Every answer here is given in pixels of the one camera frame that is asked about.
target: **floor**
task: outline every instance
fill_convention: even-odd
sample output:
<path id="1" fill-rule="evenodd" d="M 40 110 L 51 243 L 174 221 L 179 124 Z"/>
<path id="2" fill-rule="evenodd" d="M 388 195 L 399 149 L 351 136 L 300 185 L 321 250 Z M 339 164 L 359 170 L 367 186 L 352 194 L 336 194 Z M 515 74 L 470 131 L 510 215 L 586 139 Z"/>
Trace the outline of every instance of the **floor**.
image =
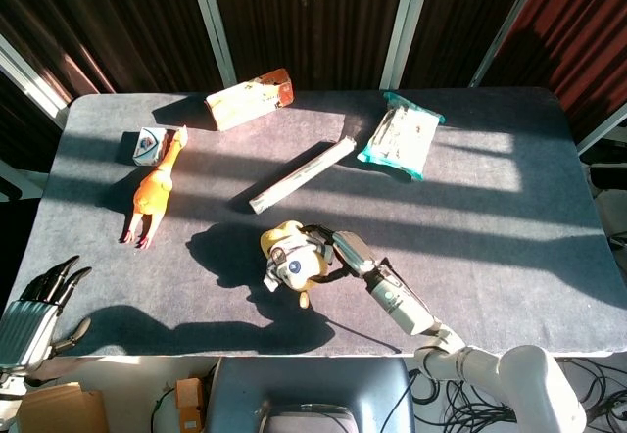
<path id="1" fill-rule="evenodd" d="M 601 220 L 609 233 L 627 230 L 627 192 L 603 192 L 596 200 Z M 616 255 L 619 265 L 627 268 L 627 251 Z M 110 357 L 92 359 L 89 362 L 77 359 L 60 359 L 55 369 L 68 372 L 57 382 L 78 381 L 84 390 L 98 389 L 104 394 L 109 427 L 112 433 L 150 431 L 150 416 L 155 401 L 176 379 L 202 377 L 217 362 L 203 357 Z M 615 354 L 603 362 L 627 370 L 627 353 Z M 409 368 L 412 360 L 407 360 Z M 587 390 L 591 378 L 583 371 L 567 371 L 567 376 L 579 395 Z M 619 379 L 627 383 L 627 378 Z M 423 378 L 418 378 L 413 391 L 424 393 L 428 388 Z M 415 412 L 432 421 L 442 418 L 444 402 L 441 398 Z M 155 415 L 155 433 L 177 432 L 177 410 L 173 395 L 168 395 Z M 416 423 L 418 433 L 441 432 L 442 427 Z M 517 431 L 515 425 L 496 424 L 483 430 L 487 433 Z"/>

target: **orange rubber chicken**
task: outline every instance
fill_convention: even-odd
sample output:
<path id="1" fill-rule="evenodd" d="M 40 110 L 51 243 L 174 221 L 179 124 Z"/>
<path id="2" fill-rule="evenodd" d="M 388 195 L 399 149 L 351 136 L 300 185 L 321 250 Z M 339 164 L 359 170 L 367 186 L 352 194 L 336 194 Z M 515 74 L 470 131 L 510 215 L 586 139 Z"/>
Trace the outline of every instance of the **orange rubber chicken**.
<path id="1" fill-rule="evenodd" d="M 187 127 L 179 129 L 169 145 L 168 152 L 162 162 L 144 178 L 133 197 L 133 216 L 122 242 L 135 240 L 135 230 L 143 215 L 151 215 L 152 220 L 146 235 L 139 241 L 140 249 L 147 249 L 155 237 L 155 232 L 164 218 L 168 206 L 169 192 L 172 190 L 172 167 L 178 153 L 187 144 Z"/>

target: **robotic hand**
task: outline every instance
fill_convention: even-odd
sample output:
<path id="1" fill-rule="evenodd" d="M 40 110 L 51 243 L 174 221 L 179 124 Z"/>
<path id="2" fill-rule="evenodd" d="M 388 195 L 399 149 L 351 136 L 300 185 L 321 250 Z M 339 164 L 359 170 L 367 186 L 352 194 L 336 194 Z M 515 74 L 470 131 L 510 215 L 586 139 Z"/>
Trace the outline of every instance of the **robotic hand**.
<path id="1" fill-rule="evenodd" d="M 69 338 L 52 342 L 74 288 L 91 271 L 86 267 L 67 277 L 77 261 L 72 257 L 30 281 L 0 320 L 0 431 L 14 423 L 29 377 L 45 360 L 75 346 L 89 328 L 86 318 Z"/>
<path id="2" fill-rule="evenodd" d="M 342 263 L 340 269 L 318 279 L 329 282 L 346 275 L 363 279 L 368 293 L 406 333 L 430 337 L 414 354 L 424 375 L 434 380 L 466 381 L 479 387 L 514 410 L 523 433 L 584 431 L 586 413 L 555 359 L 545 350 L 526 345 L 499 357 L 467 346 L 431 314 L 388 259 L 375 258 L 357 234 L 336 232 L 320 225 L 306 225 L 299 230 L 311 240 L 310 251 L 330 247 Z M 282 277 L 272 273 L 276 265 L 268 261 L 270 276 L 266 274 L 266 278 L 274 274 L 277 281 L 288 284 L 292 270 L 299 268 L 297 263 L 304 250 L 275 252 L 281 254 Z M 316 276 L 309 280 L 316 281 Z"/>

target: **yellow plush toy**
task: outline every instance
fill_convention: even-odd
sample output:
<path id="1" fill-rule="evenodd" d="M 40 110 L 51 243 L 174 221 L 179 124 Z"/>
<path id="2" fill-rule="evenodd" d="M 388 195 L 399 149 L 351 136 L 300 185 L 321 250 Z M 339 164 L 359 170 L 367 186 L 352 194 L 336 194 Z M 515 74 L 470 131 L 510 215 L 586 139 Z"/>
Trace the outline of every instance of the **yellow plush toy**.
<path id="1" fill-rule="evenodd" d="M 275 253 L 280 255 L 282 263 L 276 266 L 276 273 L 281 282 L 300 293 L 299 305 L 306 309 L 310 304 L 307 292 L 317 285 L 310 278 L 326 274 L 328 264 L 315 244 L 301 232 L 301 227 L 303 225 L 296 220 L 288 220 L 264 232 L 260 243 L 266 258 L 274 259 Z M 277 283 L 268 283 L 266 279 L 265 284 L 273 291 Z"/>

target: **brown curtain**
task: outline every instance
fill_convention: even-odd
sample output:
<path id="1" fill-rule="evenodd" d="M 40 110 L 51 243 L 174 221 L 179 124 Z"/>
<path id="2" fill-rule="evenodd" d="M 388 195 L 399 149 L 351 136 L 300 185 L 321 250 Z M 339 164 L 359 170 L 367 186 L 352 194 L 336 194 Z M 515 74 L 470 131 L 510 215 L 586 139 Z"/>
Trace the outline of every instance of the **brown curtain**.
<path id="1" fill-rule="evenodd" d="M 0 0 L 0 32 L 67 101 L 222 88 L 196 0 Z"/>
<path id="2" fill-rule="evenodd" d="M 424 0 L 403 88 L 467 87 L 514 0 Z"/>
<path id="3" fill-rule="evenodd" d="M 627 101 L 627 0 L 529 0 L 482 85 L 550 88 L 580 141 Z"/>
<path id="4" fill-rule="evenodd" d="M 61 129 L 0 74 L 0 160 L 13 168 L 48 172 L 60 136 Z"/>
<path id="5" fill-rule="evenodd" d="M 279 67 L 295 88 L 378 88 L 399 0 L 217 0 L 237 78 Z"/>

